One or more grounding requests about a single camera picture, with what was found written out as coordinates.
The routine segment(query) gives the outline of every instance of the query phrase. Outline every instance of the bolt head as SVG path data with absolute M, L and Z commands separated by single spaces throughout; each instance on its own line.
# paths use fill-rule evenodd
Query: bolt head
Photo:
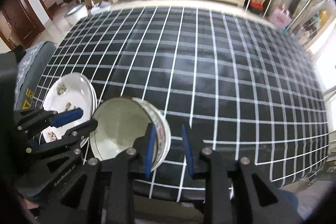
M 136 152 L 137 152 L 136 149 L 133 148 L 133 147 L 130 147 L 130 148 L 128 148 L 128 149 L 126 150 L 126 153 L 127 153 L 128 155 L 130 155 L 130 156 L 135 155 Z
M 90 164 L 90 165 L 96 165 L 98 163 L 98 159 L 97 158 L 91 158 L 89 159 L 87 162 Z
M 210 155 L 212 153 L 212 149 L 209 148 L 209 147 L 205 147 L 205 148 L 202 149 L 202 153 L 204 155 Z
M 251 160 L 248 158 L 248 157 L 242 157 L 240 159 L 240 162 L 243 164 L 243 165 L 249 165 Z

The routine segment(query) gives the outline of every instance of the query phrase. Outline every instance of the white plate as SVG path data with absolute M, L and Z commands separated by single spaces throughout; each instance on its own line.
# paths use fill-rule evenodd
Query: white plate
M 44 99 L 45 110 L 56 110 L 64 112 L 76 108 L 83 110 L 83 116 L 79 120 L 73 121 L 60 128 L 48 127 L 42 131 L 46 142 L 61 139 L 65 132 L 83 122 L 88 121 L 96 108 L 96 95 L 93 86 L 88 79 L 80 73 L 71 73 L 58 79 L 48 91 Z

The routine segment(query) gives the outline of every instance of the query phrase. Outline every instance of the white grid pattern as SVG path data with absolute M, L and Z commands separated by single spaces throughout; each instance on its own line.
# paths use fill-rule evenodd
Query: white grid pattern
M 236 65 L 236 58 L 235 58 L 235 51 L 233 50 L 230 31 L 225 19 L 225 15 L 223 14 L 223 22 L 226 30 L 227 39 L 229 40 L 232 64 L 233 64 L 233 74 L 235 77 L 235 88 L 236 88 L 236 108 L 237 108 L 237 133 L 236 133 L 236 153 L 235 153 L 235 160 L 238 160 L 239 157 L 239 141 L 240 141 L 240 98 L 239 98 L 239 84 L 238 84 L 238 73 L 237 73 L 237 65 Z
M 257 90 L 256 90 L 256 83 L 255 83 L 255 78 L 254 78 L 254 73 L 252 69 L 252 62 L 251 62 L 251 57 L 249 50 L 247 48 L 245 38 L 242 32 L 242 29 L 239 25 L 238 19 L 235 18 L 236 26 L 239 31 L 239 36 L 241 38 L 241 42 L 243 44 L 245 53 L 246 53 L 246 58 L 247 62 L 249 65 L 249 70 L 250 70 L 250 76 L 251 76 L 251 84 L 252 84 L 252 90 L 253 90 L 253 99 L 254 99 L 254 112 L 255 112 L 255 139 L 256 139 L 256 144 L 255 144 L 255 156 L 254 156 L 254 164 L 257 165 L 258 163 L 258 156 L 259 156 L 259 108 L 258 108 L 258 96 L 257 96 Z
M 263 74 L 264 74 L 264 77 L 265 77 L 265 83 L 266 83 L 266 88 L 267 88 L 267 95 L 268 95 L 268 100 L 270 102 L 270 105 L 269 105 L 269 110 L 270 110 L 270 117 L 271 117 L 271 130 L 272 130 L 272 141 L 275 140 L 275 129 L 274 129 L 274 112 L 273 112 L 273 105 L 272 105 L 272 96 L 271 96 L 271 91 L 270 91 L 270 88 L 269 88 L 269 82 L 268 82 L 268 77 L 267 77 L 267 74 L 265 73 L 267 70 L 266 70 L 266 67 L 265 67 L 265 63 L 264 63 L 264 59 L 263 59 L 263 56 L 261 55 L 261 52 L 260 52 L 260 48 L 258 46 L 258 42 L 253 34 L 253 31 L 250 27 L 250 24 L 249 22 L 246 20 L 246 26 L 247 28 L 249 29 L 250 33 L 251 33 L 251 37 L 252 37 L 252 41 L 256 47 L 256 50 L 258 52 L 258 56 L 260 58 L 260 62 L 261 62 L 261 66 L 262 66 L 262 70 L 263 70 Z M 269 180 L 272 181 L 273 180 L 273 161 L 274 161 L 274 150 L 275 150 L 275 146 L 274 146 L 274 142 L 272 143 L 272 153 L 271 153 L 271 164 L 270 164 L 270 167 L 269 167 Z
M 171 73 L 170 73 L 169 87 L 168 87 L 167 98 L 166 98 L 166 105 L 165 105 L 165 110 L 164 110 L 164 113 L 163 113 L 163 117 L 164 118 L 166 118 L 166 115 L 167 115 L 169 96 L 170 96 L 170 91 L 171 91 L 171 84 L 172 84 L 172 81 L 173 81 L 174 68 L 175 68 L 175 62 L 176 62 L 177 49 L 179 47 L 179 39 L 180 39 L 180 34 L 181 34 L 181 27 L 182 27 L 182 21 L 183 21 L 183 13 L 184 13 L 184 7 L 182 8 L 181 21 L 180 21 L 180 26 L 179 26 L 179 29 L 178 29 L 176 47 L 175 47 L 174 58 L 173 58 L 173 65 L 172 65 Z M 182 185 L 183 185 L 184 174 L 185 174 L 185 166 L 186 166 L 186 161 L 185 161 L 185 157 L 184 157 L 183 166 L 182 166 L 182 172 L 181 172 L 181 179 L 180 179 L 180 188 L 182 188 Z M 154 172 L 153 172 L 151 189 L 150 189 L 149 196 L 148 196 L 149 198 L 152 198 L 153 185 L 155 183 L 156 172 L 157 172 L 157 170 L 154 170 Z M 178 194 L 178 197 L 177 197 L 178 200 L 180 200 L 181 191 L 182 190 L 179 190 L 179 194 Z
M 271 42 L 272 46 L 274 47 L 276 53 L 278 53 L 278 58 L 279 58 L 279 61 L 280 61 L 281 65 L 282 65 L 282 67 L 283 67 L 283 72 L 285 74 L 285 77 L 288 78 L 287 70 L 285 69 L 285 65 L 284 65 L 284 62 L 283 62 L 282 57 L 280 55 L 280 52 L 278 50 L 278 46 L 275 43 L 273 37 L 270 35 L 269 30 L 268 29 L 265 29 L 265 30 L 266 30 L 266 33 L 268 34 L 268 38 L 270 39 L 270 42 Z M 289 64 L 291 66 L 290 70 L 291 70 L 292 74 L 295 76 L 295 72 L 293 70 L 293 67 L 292 67 L 292 65 L 291 65 L 290 62 L 289 62 Z M 294 105 L 293 92 L 291 91 L 291 86 L 290 86 L 290 83 L 288 81 L 287 81 L 287 87 L 288 87 L 288 91 L 289 91 L 289 95 L 290 95 L 290 99 L 291 99 L 291 103 L 292 103 L 293 118 L 295 119 L 294 121 L 296 122 L 295 108 L 293 108 L 293 105 Z M 302 105 L 301 97 L 299 96 L 298 99 L 299 99 L 299 104 L 300 104 L 301 117 L 302 117 L 302 119 L 304 121 L 305 120 L 305 116 L 304 116 L 304 113 L 303 113 L 303 105 Z M 305 134 L 305 127 L 304 126 L 302 126 L 302 132 L 303 132 L 303 138 L 304 138 L 303 151 L 305 151 L 305 147 L 306 147 L 305 136 L 306 136 L 306 134 Z M 296 126 L 296 124 L 294 125 L 294 133 L 295 133 L 295 139 L 297 140 L 298 137 L 297 137 L 297 126 Z M 295 155 L 297 155 L 297 148 L 298 148 L 298 142 L 296 141 L 295 142 Z M 305 168 L 305 156 L 302 158 L 302 166 L 303 166 L 303 168 Z M 295 168 L 296 168 L 296 158 L 294 160 L 294 173 L 296 171 Z M 295 181 L 295 179 L 296 179 L 296 174 L 293 176 L 293 182 Z
M 85 21 L 85 19 L 83 19 L 83 21 L 77 26 L 77 28 L 74 30 L 73 34 L 75 33 L 75 31 L 77 31 L 77 30 L 79 29 L 80 26 L 82 26 L 82 24 L 83 24 L 83 22 Z M 59 54 L 60 54 L 60 53 L 61 53 L 61 50 L 59 51 L 58 55 L 56 56 L 55 61 L 53 62 L 53 64 L 52 64 L 51 67 L 53 67 L 53 66 L 55 65 L 55 62 L 56 62 L 57 58 L 59 57 Z
M 278 181 L 278 180 L 282 180 L 282 185 L 285 184 L 286 182 L 288 183 L 288 181 L 286 181 L 286 178 L 288 177 L 293 177 L 293 180 L 296 180 L 296 175 L 300 172 L 302 172 L 302 176 L 304 176 L 305 174 L 305 170 L 312 170 L 312 168 L 315 166 L 317 169 L 318 164 L 320 163 L 323 164 L 325 156 L 322 155 L 322 150 L 324 150 L 324 155 L 326 155 L 326 149 L 328 147 L 327 143 L 326 143 L 326 139 L 327 139 L 327 133 L 323 134 L 323 130 L 324 132 L 326 132 L 326 115 L 325 115 L 325 109 L 323 106 L 323 99 L 319 99 L 318 98 L 318 92 L 320 92 L 318 85 L 316 85 L 316 79 L 314 78 L 314 74 L 306 74 L 306 73 L 302 73 L 302 71 L 306 72 L 306 68 L 305 68 L 305 63 L 302 63 L 302 52 L 300 50 L 299 47 L 295 46 L 294 49 L 289 48 L 289 44 L 288 42 L 284 42 L 285 39 L 287 40 L 288 38 L 286 37 L 282 37 L 280 38 L 280 34 L 278 32 L 276 32 L 273 29 L 270 29 L 268 27 L 265 26 L 259 26 L 258 24 L 256 25 L 256 28 L 253 28 L 253 26 L 250 25 L 250 23 L 248 21 L 242 21 L 241 19 L 238 19 L 236 17 L 231 17 L 231 16 L 225 16 L 225 15 L 220 15 L 218 13 L 212 13 L 211 11 L 201 11 L 198 9 L 195 9 L 195 14 L 193 16 L 190 16 L 188 13 L 186 13 L 184 15 L 184 8 L 172 8 L 169 7 L 168 11 L 165 10 L 165 13 L 162 14 L 156 14 L 157 11 L 157 7 L 155 8 L 155 11 L 153 12 L 153 10 L 150 13 L 146 13 L 143 14 L 145 11 L 145 8 L 142 9 L 141 13 L 139 15 L 132 15 L 132 11 L 127 11 L 128 14 L 124 14 L 121 15 L 122 11 L 119 12 L 118 14 L 118 18 L 119 19 L 124 19 L 122 23 L 117 23 L 120 24 L 119 28 L 116 31 L 110 31 L 109 27 L 114 23 L 114 21 L 110 24 L 104 24 L 105 21 L 107 20 L 107 18 L 110 16 L 109 15 L 105 15 L 105 18 L 103 19 L 103 16 L 100 15 L 100 17 L 98 17 L 95 20 L 95 23 L 99 24 L 99 27 L 97 28 L 97 30 L 94 32 L 94 34 L 88 34 L 91 35 L 90 40 L 85 44 L 84 49 L 82 50 L 81 53 L 77 53 L 77 52 L 68 52 L 71 48 L 71 46 L 76 46 L 75 49 L 78 48 L 79 45 L 83 45 L 82 42 L 80 43 L 74 43 L 76 38 L 80 38 L 82 41 L 82 38 L 85 37 L 84 35 L 77 35 L 76 38 L 74 39 L 72 36 L 70 36 L 69 38 L 65 39 L 65 41 L 62 43 L 62 45 L 58 48 L 58 50 L 56 50 L 53 58 L 55 58 L 55 60 L 53 60 L 53 62 L 51 62 L 51 65 L 48 65 L 47 67 L 50 68 L 50 70 L 54 67 L 57 66 L 56 70 L 59 67 L 64 67 L 63 71 L 61 73 L 61 75 L 63 74 L 63 72 L 65 71 L 66 67 L 72 67 L 73 71 L 75 68 L 82 68 L 82 73 L 85 73 L 85 68 L 94 68 L 94 73 L 92 75 L 92 77 L 90 77 L 92 84 L 94 85 L 102 85 L 104 86 L 102 89 L 102 92 L 100 94 L 98 94 L 98 96 L 100 97 L 98 102 L 102 102 L 102 96 L 104 94 L 105 88 L 107 86 L 113 85 L 116 87 L 120 87 L 121 91 L 123 93 L 123 91 L 125 90 L 125 88 L 132 88 L 133 90 L 139 90 L 142 91 L 142 99 L 144 99 L 146 91 L 156 91 L 156 92 L 163 92 L 167 94 L 166 97 L 166 103 L 164 108 L 161 110 L 161 112 L 163 113 L 163 115 L 166 117 L 166 115 L 170 115 L 170 116 L 178 116 L 178 117 L 185 117 L 188 118 L 189 120 L 189 125 L 192 126 L 192 122 L 193 119 L 202 119 L 204 121 L 212 121 L 213 125 L 214 125 L 214 135 L 213 135 L 213 139 L 204 139 L 204 142 L 207 144 L 212 145 L 214 148 L 218 148 L 218 146 L 220 145 L 235 145 L 236 146 L 236 153 L 235 153 L 235 158 L 237 159 L 239 157 L 239 150 L 240 150 L 240 146 L 242 145 L 253 145 L 256 147 L 256 151 L 255 151 L 255 164 L 256 165 L 260 165 L 260 166 L 270 166 L 270 180 L 271 181 Z M 162 21 L 155 21 L 152 20 L 153 17 L 155 16 L 155 18 L 162 18 L 162 21 L 164 20 L 164 22 Z M 189 21 L 194 21 L 196 17 L 196 22 L 195 24 L 191 24 L 189 23 Z M 181 26 L 182 26 L 182 22 L 183 22 L 183 26 L 187 28 L 193 28 L 195 31 L 195 34 L 191 34 L 191 31 L 184 31 L 181 30 Z M 141 24 L 141 25 L 145 25 L 147 24 L 145 29 L 139 29 L 139 28 L 135 28 L 136 24 Z M 206 33 L 200 33 L 199 30 L 199 24 L 202 24 L 201 27 L 203 26 L 208 26 L 210 27 L 209 30 L 211 30 L 211 35 L 210 34 L 206 34 Z M 75 26 L 76 30 L 83 26 L 83 22 L 81 22 L 81 24 L 78 24 L 78 26 Z M 84 26 L 84 30 L 87 30 L 87 32 L 90 30 L 90 27 L 86 27 L 88 25 L 87 24 Z M 120 30 L 121 26 L 125 26 L 125 25 L 132 25 L 132 28 L 130 30 Z M 150 26 L 158 26 L 161 27 L 159 30 L 157 28 L 150 28 Z M 106 30 L 104 32 L 99 31 L 100 27 L 106 27 Z M 172 30 L 172 27 L 178 28 L 178 31 L 174 31 Z M 163 34 L 164 34 L 164 30 L 168 28 L 168 32 L 171 35 L 177 35 L 177 41 L 167 41 L 162 39 Z M 227 38 L 221 37 L 216 35 L 217 33 L 223 33 L 227 36 Z M 123 40 L 114 40 L 115 36 L 117 34 L 127 34 L 127 37 Z M 111 40 L 104 40 L 104 35 L 113 35 L 113 38 Z M 141 38 L 139 39 L 135 39 L 135 38 L 131 38 L 130 35 L 131 34 L 136 34 L 136 35 L 141 35 Z M 145 35 L 146 34 L 157 34 L 160 35 L 158 40 L 150 40 L 150 39 L 145 39 Z M 184 39 L 185 37 L 193 37 L 195 35 L 195 42 L 193 43 L 192 41 L 188 41 L 186 42 Z M 98 42 L 92 42 L 92 37 L 95 36 L 100 36 L 100 39 Z M 199 42 L 198 39 L 207 39 L 209 41 L 212 41 L 212 46 L 210 45 L 203 45 L 203 43 Z M 262 43 L 264 45 L 264 47 L 259 47 L 258 43 Z M 120 49 L 119 51 L 109 51 L 108 48 L 111 44 L 114 45 L 118 45 L 120 44 Z M 132 44 L 132 43 L 136 43 L 138 45 L 137 50 L 136 51 L 124 51 L 124 46 L 126 44 Z M 97 48 L 97 45 L 106 45 L 105 50 L 103 52 L 96 52 L 95 49 Z M 141 44 L 154 44 L 155 45 L 155 50 L 154 52 L 141 52 L 140 51 L 140 45 Z M 88 45 L 95 45 L 94 50 L 91 52 L 85 51 L 86 47 Z M 166 45 L 166 46 L 170 46 L 170 47 L 174 47 L 174 53 L 173 52 L 158 52 L 159 49 L 159 45 Z M 240 51 L 239 49 L 236 49 L 236 46 L 242 45 L 243 46 L 243 50 Z M 178 49 L 181 47 L 190 47 L 190 48 L 194 48 L 195 52 L 194 55 L 185 55 L 185 54 L 178 54 Z M 60 54 L 61 50 L 67 48 L 65 54 Z M 214 59 L 212 58 L 207 58 L 207 57 L 203 57 L 202 55 L 198 55 L 198 50 L 208 50 L 211 51 L 214 54 Z M 224 60 L 220 60 L 217 59 L 217 53 L 228 53 L 231 56 L 232 62 L 227 62 Z M 263 57 L 263 54 L 267 54 L 268 59 L 265 59 Z M 79 59 L 81 56 L 85 56 L 85 55 L 89 55 L 88 60 L 86 61 L 85 64 L 80 64 L 79 63 Z M 100 57 L 98 58 L 100 61 L 97 62 L 97 64 L 92 64 L 91 61 L 89 61 L 91 59 L 92 56 L 96 56 L 99 55 Z M 103 59 L 103 57 L 107 56 L 107 55 L 114 55 L 116 57 L 114 57 L 114 62 L 112 65 L 102 65 L 101 61 Z M 118 63 L 118 60 L 120 60 L 120 57 L 122 56 L 130 56 L 131 57 L 131 65 L 121 65 Z M 75 64 L 69 64 L 70 63 L 70 59 L 73 56 L 78 56 L 78 59 L 76 61 Z M 137 56 L 142 56 L 142 57 L 147 57 L 150 58 L 151 60 L 151 65 L 150 67 L 142 67 L 142 66 L 134 66 L 135 63 L 135 58 Z M 56 60 L 58 57 L 61 57 L 61 61 L 64 59 L 65 64 L 59 62 L 59 64 L 55 64 Z M 166 58 L 167 60 L 172 60 L 172 67 L 171 68 L 155 68 L 153 67 L 154 64 L 154 60 L 156 57 L 160 57 L 160 58 Z M 240 65 L 237 64 L 235 62 L 236 58 L 241 58 L 244 57 L 247 60 L 247 64 L 248 65 Z M 191 60 L 193 62 L 193 69 L 192 71 L 182 71 L 179 70 L 178 68 L 175 68 L 175 62 L 176 60 Z M 253 63 L 255 61 L 260 61 L 261 63 L 261 68 L 259 69 L 257 67 L 253 67 Z M 215 71 L 213 74 L 206 74 L 206 73 L 201 73 L 198 71 L 197 65 L 199 62 L 204 62 L 204 64 L 208 63 L 212 63 L 215 64 Z M 234 72 L 236 71 L 236 73 L 234 73 L 234 77 L 223 77 L 221 75 L 219 75 L 218 72 L 218 66 L 225 66 L 227 69 L 233 68 Z M 271 65 L 273 68 L 273 72 L 267 71 L 266 70 L 266 65 Z M 106 80 L 102 80 L 102 79 L 97 79 L 97 75 L 99 74 L 98 72 L 100 71 L 100 68 L 107 68 L 110 70 L 108 77 L 106 78 Z M 249 70 L 249 75 L 251 76 L 251 80 L 241 80 L 239 79 L 239 73 L 238 70 L 239 69 L 243 69 L 243 70 Z M 284 72 L 284 76 L 283 75 L 279 75 L 278 74 L 278 69 L 283 70 Z M 116 70 L 127 70 L 127 76 L 126 79 L 121 83 L 118 81 L 115 81 L 114 78 L 110 78 L 112 75 L 113 71 Z M 136 85 L 136 84 L 130 84 L 127 83 L 128 78 L 130 76 L 130 72 L 136 70 L 139 72 L 148 72 L 147 74 L 147 79 L 146 79 L 146 84 L 144 85 Z M 287 71 L 290 72 L 293 77 L 290 78 L 287 74 Z M 46 93 L 47 90 L 49 90 L 49 86 L 47 87 L 45 85 L 46 79 L 47 78 L 51 78 L 52 80 L 56 80 L 60 77 L 60 75 L 49 75 L 49 72 L 46 74 L 43 74 L 42 77 L 45 77 L 45 79 L 41 79 L 38 88 L 40 88 L 40 93 L 38 97 L 34 97 L 34 99 L 37 102 L 42 102 L 43 100 L 41 99 L 41 92 L 43 90 L 43 92 Z M 163 88 L 163 87 L 157 87 L 157 86 L 151 86 L 149 84 L 150 82 L 150 75 L 152 72 L 155 73 L 166 73 L 168 75 L 170 75 L 169 77 L 169 86 L 168 88 Z M 173 75 L 185 75 L 185 76 L 192 76 L 192 82 L 193 82 L 193 87 L 192 90 L 180 90 L 180 89 L 174 89 L 172 88 L 172 80 L 173 80 Z M 256 75 L 263 75 L 263 78 L 265 79 L 265 83 L 261 84 L 261 83 L 256 83 Z M 270 83 L 268 82 L 268 78 L 269 77 L 275 77 L 276 79 L 276 83 L 277 86 L 270 86 Z M 215 80 L 215 92 L 213 94 L 210 93 L 206 93 L 206 92 L 197 92 L 196 91 L 196 79 L 197 78 L 200 79 L 213 79 Z M 227 82 L 227 83 L 234 83 L 234 86 L 236 87 L 236 96 L 232 97 L 232 96 L 223 96 L 223 95 L 219 95 L 218 92 L 218 85 L 219 83 L 222 82 Z M 287 89 L 284 89 L 283 87 L 283 83 L 281 81 L 285 81 L 285 83 L 287 84 Z M 245 99 L 245 98 L 240 98 L 240 93 L 239 93 L 239 85 L 244 84 L 244 85 L 248 85 L 251 87 L 252 91 L 253 91 L 253 98 L 252 99 Z M 299 85 L 301 85 L 303 87 L 303 92 L 300 92 L 299 90 Z M 267 91 L 267 96 L 268 96 L 268 101 L 262 101 L 260 100 L 260 98 L 257 97 L 257 90 L 258 89 L 265 89 Z M 280 95 L 280 101 L 281 103 L 275 103 L 272 101 L 272 96 L 271 96 L 271 90 L 272 91 L 276 91 L 279 93 Z M 175 94 L 180 94 L 180 95 L 188 95 L 191 98 L 191 107 L 190 107 L 190 112 L 177 112 L 177 111 L 171 111 L 168 108 L 168 104 L 170 101 L 170 95 L 175 95 Z M 290 97 L 290 102 L 291 105 L 285 105 L 285 101 L 284 101 L 284 95 L 289 95 Z M 194 106 L 195 106 L 195 97 L 203 97 L 203 98 L 213 98 L 214 102 L 215 102 L 215 112 L 214 115 L 201 115 L 201 114 L 195 114 L 194 113 Z M 294 96 L 298 96 L 299 97 L 299 106 L 294 105 Z M 306 102 L 306 107 L 303 107 L 303 103 L 301 100 L 301 97 L 305 99 Z M 218 100 L 227 100 L 227 101 L 235 101 L 236 102 L 236 108 L 237 108 L 237 115 L 235 118 L 230 118 L 230 117 L 221 117 L 219 115 L 218 112 Z M 251 103 L 254 105 L 254 110 L 255 110 L 255 119 L 241 119 L 240 117 L 240 112 L 241 112 L 241 106 L 240 103 Z M 270 109 L 270 114 L 271 114 L 271 119 L 270 120 L 265 120 L 263 121 L 263 117 L 260 117 L 260 113 L 258 112 L 258 107 L 260 106 L 269 106 Z M 286 112 L 285 109 L 289 108 L 292 109 L 293 112 L 293 122 L 289 122 L 286 118 L 283 119 L 282 121 L 275 121 L 274 120 L 274 112 L 273 112 L 273 107 L 281 107 L 282 109 L 282 113 L 283 116 L 285 117 Z M 302 121 L 296 121 L 296 116 L 295 116 L 295 111 L 300 110 L 301 112 L 301 116 L 302 116 Z M 312 121 L 310 119 L 310 115 L 308 114 L 308 121 L 305 120 L 303 112 L 312 112 L 314 115 L 314 121 Z M 236 132 L 236 140 L 235 141 L 226 141 L 226 140 L 221 140 L 217 138 L 217 131 L 215 130 L 215 127 L 217 125 L 217 122 L 236 122 L 237 123 L 237 129 L 239 127 L 240 123 L 252 123 L 255 124 L 255 128 L 256 128 L 256 136 L 255 136 L 255 141 L 243 141 L 240 137 L 239 137 L 239 130 L 237 130 Z M 270 124 L 271 125 L 271 129 L 272 129 L 272 137 L 270 140 L 267 141 L 261 141 L 259 138 L 260 133 L 264 132 L 259 132 L 259 125 L 260 124 Z M 279 125 L 283 125 L 284 128 L 287 128 L 288 125 L 293 125 L 295 128 L 302 128 L 303 130 L 303 134 L 301 134 L 300 136 L 302 136 L 302 138 L 298 137 L 298 133 L 295 131 L 295 138 L 293 139 L 289 139 L 288 137 L 285 137 L 284 140 L 275 140 L 274 134 L 274 126 L 276 124 Z M 309 126 L 310 127 L 310 135 L 309 137 L 306 137 L 305 134 L 305 126 Z M 312 126 L 315 126 L 315 135 L 312 135 Z M 172 140 L 176 140 L 176 141 L 181 141 L 181 137 L 179 136 L 172 136 Z M 315 142 L 315 148 L 312 148 L 312 144 L 313 142 L 316 140 Z M 306 142 L 310 141 L 310 150 L 307 152 L 305 150 L 306 148 Z M 298 143 L 304 143 L 304 147 L 303 147 L 303 152 L 298 153 Z M 274 160 L 274 150 L 275 145 L 276 144 L 283 144 L 285 147 L 288 147 L 288 144 L 294 143 L 295 144 L 295 154 L 294 156 L 290 156 L 287 157 L 287 155 L 284 155 L 283 159 L 280 160 Z M 260 145 L 271 145 L 272 147 L 272 154 L 271 154 L 271 160 L 262 160 L 262 161 L 258 161 L 258 158 L 260 159 L 260 154 L 259 154 L 259 146 Z M 313 162 L 311 156 L 312 154 L 315 153 L 315 160 Z M 305 157 L 306 155 L 310 155 L 310 165 L 309 166 L 305 166 L 306 162 L 305 162 Z M 294 165 L 294 170 L 292 174 L 288 174 L 286 173 L 286 170 L 288 171 L 288 169 L 286 168 L 285 162 L 288 160 L 294 160 L 295 162 L 299 162 L 300 161 L 300 157 L 302 157 L 302 168 L 299 167 L 299 170 L 296 170 L 296 164 Z M 276 177 L 275 179 L 273 178 L 273 171 L 272 171 L 272 167 L 274 163 L 278 163 L 278 162 L 282 162 L 283 163 L 283 175 L 279 178 Z M 154 187 L 166 187 L 166 188 L 171 188 L 171 189 L 178 189 L 178 193 L 177 193 L 177 201 L 180 201 L 181 196 L 182 196 L 182 191 L 184 190 L 204 190 L 204 188 L 202 187 L 184 187 L 184 174 L 185 174 L 185 168 L 186 168 L 186 162 L 185 162 L 185 158 L 182 162 L 180 161 L 174 161 L 174 160 L 165 160 L 164 161 L 165 164 L 168 165 L 176 165 L 176 166 L 181 166 L 182 171 L 181 171 L 181 177 L 179 179 L 179 183 L 177 185 L 168 185 L 166 183 L 160 183 L 161 181 L 157 181 L 155 182 L 156 179 L 156 170 L 153 174 L 152 180 L 151 181 L 146 181 L 143 183 L 146 184 L 150 184 L 150 192 L 149 192 L 149 197 L 152 197 L 153 195 L 153 188 Z

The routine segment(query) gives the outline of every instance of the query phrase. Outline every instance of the black metal bracket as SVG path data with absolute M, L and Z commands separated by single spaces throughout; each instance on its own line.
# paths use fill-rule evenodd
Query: black metal bracket
M 77 129 L 76 132 L 80 135 L 81 131 Z M 72 134 L 68 131 L 66 135 L 69 136 L 64 140 L 71 138 Z M 50 194 L 51 202 L 41 210 L 38 220 L 48 224 L 92 224 L 100 223 L 104 218 L 107 224 L 134 223 L 133 180 L 149 177 L 155 141 L 155 127 L 149 124 L 145 135 L 114 159 L 99 162 L 91 158 L 83 167 L 68 171 L 70 178 L 62 187 L 53 191 L 44 188 Z M 107 178 L 107 183 L 100 184 L 100 178 Z M 106 190 L 106 213 L 102 214 L 101 200 Z
M 190 176 L 206 180 L 203 223 L 302 223 L 299 214 L 249 158 L 224 162 L 219 152 L 205 147 L 203 140 L 195 138 L 189 125 L 182 126 L 181 134 Z M 227 188 L 230 180 L 233 202 Z
M 25 151 L 26 169 L 16 181 L 19 193 L 26 199 L 43 204 L 50 192 L 66 182 L 68 175 L 82 165 L 80 142 L 94 131 L 94 119 L 69 129 L 61 140 L 28 147 Z

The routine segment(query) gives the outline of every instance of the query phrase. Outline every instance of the grid tablecloth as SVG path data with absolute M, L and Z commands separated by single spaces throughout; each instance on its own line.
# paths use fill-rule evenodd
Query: grid tablecloth
M 204 198 L 204 181 L 186 172 L 181 120 L 226 159 L 249 157 L 278 187 L 317 171 L 327 157 L 325 106 L 309 58 L 262 24 L 178 7 L 90 16 L 54 53 L 34 102 L 41 105 L 71 72 L 91 80 L 98 103 L 109 92 L 139 97 L 166 117 L 171 148 L 148 181 L 136 182 L 140 195 Z

